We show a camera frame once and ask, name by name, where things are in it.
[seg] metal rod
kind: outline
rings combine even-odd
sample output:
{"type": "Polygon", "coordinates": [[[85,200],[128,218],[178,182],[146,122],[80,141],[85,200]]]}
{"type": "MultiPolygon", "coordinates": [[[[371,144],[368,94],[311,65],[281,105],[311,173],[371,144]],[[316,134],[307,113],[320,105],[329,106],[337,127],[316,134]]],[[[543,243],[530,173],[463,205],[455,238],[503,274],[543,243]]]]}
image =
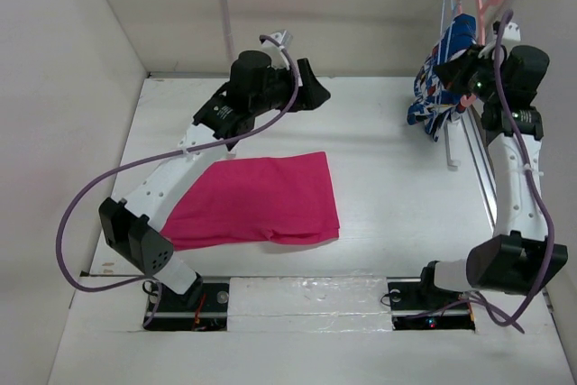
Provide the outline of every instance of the metal rod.
{"type": "Polygon", "coordinates": [[[220,4],[220,14],[223,22],[223,38],[226,48],[226,58],[229,66],[234,62],[234,41],[233,31],[231,29],[231,15],[228,12],[228,0],[218,0],[220,4]]]}

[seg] white tabletop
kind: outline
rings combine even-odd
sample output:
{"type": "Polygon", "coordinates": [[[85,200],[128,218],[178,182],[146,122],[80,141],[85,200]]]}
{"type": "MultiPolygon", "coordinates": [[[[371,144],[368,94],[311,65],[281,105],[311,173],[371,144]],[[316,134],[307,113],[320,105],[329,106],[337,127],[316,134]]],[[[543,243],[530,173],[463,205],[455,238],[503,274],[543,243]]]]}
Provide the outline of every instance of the white tabletop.
{"type": "MultiPolygon", "coordinates": [[[[123,162],[172,149],[221,82],[148,79],[123,162]]],[[[490,237],[478,176],[462,127],[453,137],[462,164],[452,171],[444,144],[430,142],[421,126],[406,125],[412,79],[322,82],[330,101],[240,143],[238,158],[326,151],[340,239],[307,248],[247,243],[179,252],[204,275],[296,276],[232,279],[226,332],[143,331],[140,284],[77,293],[51,385],[573,384],[541,296],[520,320],[525,335],[495,326],[477,307],[475,333],[391,330],[389,311],[379,303],[383,276],[416,276],[429,261],[463,258],[490,237]]],[[[153,169],[119,176],[114,196],[153,169]]],[[[92,272],[136,273],[102,242],[92,272]]],[[[519,297],[488,296],[508,312],[519,303],[519,297]]]]}
{"type": "MultiPolygon", "coordinates": [[[[325,151],[341,222],[340,239],[318,246],[223,245],[180,252],[193,269],[215,276],[414,276],[431,260],[466,257],[491,230],[468,143],[452,138],[462,161],[447,167],[443,137],[433,143],[405,119],[413,78],[324,78],[332,93],[313,112],[286,115],[239,143],[237,158],[325,151]]],[[[122,163],[174,149],[192,115],[222,84],[218,78],[148,79],[122,163]]],[[[270,116],[262,116],[265,122],[270,116]]],[[[121,198],[154,164],[118,176],[121,198]]],[[[138,273],[101,237],[92,274],[138,273]]]]}
{"type": "MultiPolygon", "coordinates": [[[[542,297],[519,320],[525,335],[477,307],[475,333],[390,331],[382,280],[275,280],[233,279],[229,331],[217,333],[143,331],[140,284],[77,293],[49,384],[573,384],[542,297]]],[[[488,296],[506,311],[519,303],[488,296]]]]}

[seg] pink towel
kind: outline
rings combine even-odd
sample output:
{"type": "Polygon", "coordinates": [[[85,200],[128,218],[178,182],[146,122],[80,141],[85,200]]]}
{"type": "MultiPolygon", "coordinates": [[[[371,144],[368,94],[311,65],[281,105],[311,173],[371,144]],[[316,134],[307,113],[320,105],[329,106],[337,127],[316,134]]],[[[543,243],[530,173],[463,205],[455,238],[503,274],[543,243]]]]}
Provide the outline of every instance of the pink towel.
{"type": "Polygon", "coordinates": [[[213,164],[160,233],[176,250],[222,243],[321,243],[339,235],[324,152],[213,164]]]}

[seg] clothes hanger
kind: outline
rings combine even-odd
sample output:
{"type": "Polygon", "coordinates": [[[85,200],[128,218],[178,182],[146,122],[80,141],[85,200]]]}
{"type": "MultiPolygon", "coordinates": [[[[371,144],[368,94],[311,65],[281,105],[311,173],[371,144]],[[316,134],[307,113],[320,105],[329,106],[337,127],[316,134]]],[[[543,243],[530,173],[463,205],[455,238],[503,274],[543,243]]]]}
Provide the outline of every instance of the clothes hanger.
{"type": "MultiPolygon", "coordinates": [[[[475,0],[475,8],[477,10],[477,42],[480,45],[485,45],[485,13],[489,10],[490,7],[495,6],[499,7],[503,0],[487,0],[485,3],[482,0],[475,0]]],[[[458,4],[458,13],[463,13],[463,6],[458,4]]],[[[463,95],[461,98],[461,105],[463,107],[468,107],[475,102],[476,96],[466,96],[463,95]]]]}

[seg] purple cable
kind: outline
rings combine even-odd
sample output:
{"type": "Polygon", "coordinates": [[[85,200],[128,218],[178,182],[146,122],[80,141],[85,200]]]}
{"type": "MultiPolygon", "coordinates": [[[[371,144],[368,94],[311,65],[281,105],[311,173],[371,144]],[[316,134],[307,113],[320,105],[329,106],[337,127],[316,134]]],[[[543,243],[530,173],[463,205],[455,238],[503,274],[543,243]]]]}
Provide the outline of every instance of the purple cable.
{"type": "MultiPolygon", "coordinates": [[[[501,102],[501,105],[503,106],[503,111],[505,112],[505,115],[507,116],[508,121],[513,128],[513,134],[515,134],[515,138],[517,139],[517,146],[521,151],[521,158],[523,160],[523,165],[531,167],[531,159],[529,157],[529,152],[527,151],[527,147],[523,142],[523,136],[519,131],[517,124],[515,123],[513,114],[511,113],[511,109],[508,106],[507,99],[505,97],[505,91],[503,89],[503,81],[501,78],[501,69],[500,69],[501,45],[503,41],[503,33],[505,32],[505,27],[511,21],[511,18],[513,18],[513,11],[511,11],[510,9],[507,10],[501,17],[499,31],[497,32],[497,41],[495,43],[495,50],[494,50],[495,59],[493,61],[493,68],[495,72],[495,82],[497,85],[497,93],[499,94],[499,101],[501,102]]],[[[529,190],[531,191],[531,195],[533,196],[533,199],[536,201],[537,206],[543,213],[543,217],[547,224],[548,235],[545,245],[545,254],[543,256],[543,262],[541,263],[541,268],[539,268],[539,272],[537,273],[535,282],[533,283],[533,287],[529,290],[529,293],[527,293],[527,296],[525,297],[525,299],[523,299],[523,302],[521,302],[521,305],[518,307],[517,311],[513,313],[513,315],[511,315],[511,317],[506,319],[504,322],[500,322],[496,318],[493,319],[493,322],[495,322],[499,326],[512,325],[513,322],[519,319],[521,315],[525,312],[525,310],[527,310],[527,307],[529,307],[529,304],[531,303],[531,301],[541,288],[541,284],[543,283],[543,280],[545,279],[545,274],[547,273],[547,269],[549,268],[549,263],[551,262],[551,257],[553,256],[553,248],[554,248],[553,218],[551,218],[551,216],[549,215],[549,212],[547,211],[547,208],[545,206],[545,202],[539,195],[539,190],[537,189],[535,180],[533,179],[533,172],[531,170],[526,170],[525,178],[527,179],[527,184],[529,186],[529,190]]]]}
{"type": "Polygon", "coordinates": [[[156,312],[159,310],[160,298],[162,297],[162,283],[160,281],[153,281],[153,282],[156,283],[156,285],[159,287],[159,291],[156,294],[156,302],[154,303],[154,307],[152,307],[151,315],[148,316],[148,319],[146,319],[144,321],[144,323],[142,324],[143,328],[146,328],[146,326],[148,326],[152,323],[152,320],[154,319],[154,315],[156,315],[156,312]]]}
{"type": "MultiPolygon", "coordinates": [[[[412,316],[408,316],[411,319],[419,319],[421,317],[429,317],[432,315],[435,315],[437,313],[444,313],[446,310],[448,310],[449,308],[453,308],[456,306],[460,306],[461,304],[465,304],[465,303],[471,303],[471,304],[477,304],[479,306],[485,307],[485,309],[487,310],[487,312],[489,313],[489,317],[491,317],[491,319],[494,321],[495,319],[493,319],[493,317],[495,317],[495,315],[497,316],[501,316],[505,319],[508,319],[509,316],[507,313],[505,313],[503,310],[501,310],[500,308],[494,306],[493,304],[491,304],[481,293],[479,292],[474,292],[474,293],[470,293],[469,294],[469,298],[464,298],[464,299],[459,299],[458,301],[454,301],[450,304],[447,304],[444,307],[438,308],[437,310],[432,310],[432,311],[426,311],[425,313],[419,313],[418,315],[412,315],[412,316]]],[[[513,322],[513,324],[511,324],[515,329],[517,329],[521,334],[525,333],[525,330],[521,327],[521,325],[519,325],[517,322],[513,322]]]]}
{"type": "Polygon", "coordinates": [[[297,68],[297,65],[295,64],[293,59],[289,56],[287,49],[285,49],[283,46],[281,46],[276,40],[271,38],[269,35],[261,35],[260,39],[261,39],[261,41],[262,40],[270,41],[272,44],[279,47],[282,54],[284,54],[285,57],[287,58],[288,64],[290,66],[290,71],[292,72],[292,77],[293,77],[292,95],[290,96],[290,100],[288,101],[287,105],[285,105],[283,107],[283,109],[280,111],[280,113],[278,113],[276,116],[274,116],[265,125],[260,126],[259,128],[252,130],[248,133],[237,135],[236,137],[231,137],[230,139],[221,140],[219,142],[210,142],[210,143],[206,143],[206,144],[200,144],[198,146],[192,146],[190,148],[186,148],[186,151],[170,151],[170,152],[162,153],[160,155],[155,155],[153,157],[144,158],[142,160],[133,161],[133,162],[130,162],[128,164],[124,164],[123,166],[119,166],[115,169],[109,170],[106,173],[103,173],[102,175],[100,175],[100,176],[92,179],[90,182],[88,182],[88,184],[85,187],[83,187],[74,196],[74,198],[70,202],[69,206],[64,211],[64,215],[62,216],[62,219],[60,220],[60,224],[58,226],[58,232],[56,232],[56,260],[58,262],[58,266],[60,268],[60,271],[62,272],[62,275],[64,275],[64,278],[66,279],[66,281],[73,288],[80,290],[80,291],[83,291],[83,292],[94,293],[94,292],[102,292],[102,291],[109,290],[109,289],[120,288],[121,286],[124,286],[126,284],[130,284],[130,283],[134,283],[135,281],[140,281],[140,280],[146,279],[146,277],[142,275],[140,277],[134,277],[132,279],[119,281],[117,283],[109,284],[107,286],[102,286],[99,288],[90,288],[89,286],[83,286],[82,284],[78,283],[74,279],[72,274],[70,274],[70,271],[68,270],[68,268],[66,267],[66,263],[64,262],[64,255],[62,253],[64,229],[66,228],[66,223],[68,222],[70,215],[72,214],[72,211],[74,210],[74,208],[76,207],[78,202],[82,199],[82,197],[88,191],[90,191],[90,189],[92,189],[92,187],[94,187],[96,184],[98,184],[102,180],[109,178],[109,177],[111,177],[117,173],[120,173],[121,171],[132,169],[132,168],[134,168],[136,166],[140,166],[142,164],[147,164],[149,162],[154,162],[154,161],[158,161],[158,160],[166,160],[167,158],[178,157],[178,156],[183,155],[184,153],[188,153],[188,152],[204,151],[206,149],[214,148],[216,146],[223,146],[223,145],[228,144],[228,143],[238,142],[240,140],[252,137],[255,134],[258,134],[258,133],[266,130],[267,128],[273,126],[295,104],[295,101],[297,100],[297,95],[298,95],[298,68],[297,68]]]}

